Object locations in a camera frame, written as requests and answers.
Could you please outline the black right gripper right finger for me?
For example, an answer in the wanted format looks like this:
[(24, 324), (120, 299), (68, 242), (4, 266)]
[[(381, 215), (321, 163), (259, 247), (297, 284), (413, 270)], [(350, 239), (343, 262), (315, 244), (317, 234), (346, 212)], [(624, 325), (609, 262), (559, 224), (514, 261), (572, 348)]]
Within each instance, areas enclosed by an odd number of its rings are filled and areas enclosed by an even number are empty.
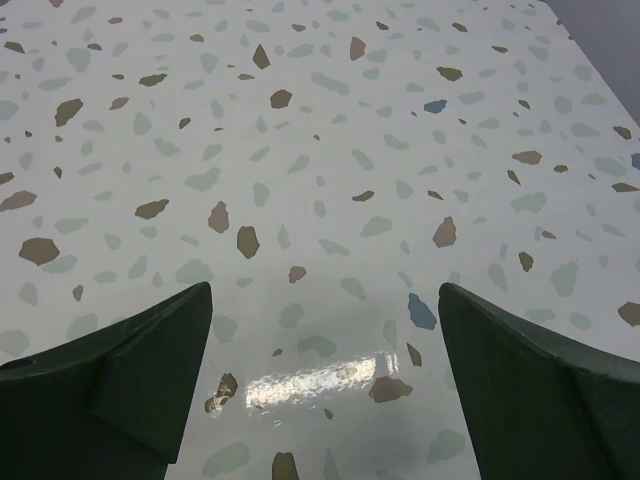
[(452, 283), (438, 312), (482, 478), (638, 478), (637, 362)]

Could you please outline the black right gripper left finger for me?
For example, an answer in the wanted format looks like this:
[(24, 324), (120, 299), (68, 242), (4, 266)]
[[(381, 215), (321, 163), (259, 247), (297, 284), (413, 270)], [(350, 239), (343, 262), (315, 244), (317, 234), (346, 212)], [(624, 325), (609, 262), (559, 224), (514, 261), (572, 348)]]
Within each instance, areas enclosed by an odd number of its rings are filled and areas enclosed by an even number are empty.
[(176, 463), (212, 319), (201, 282), (1, 367), (4, 479), (162, 479)]

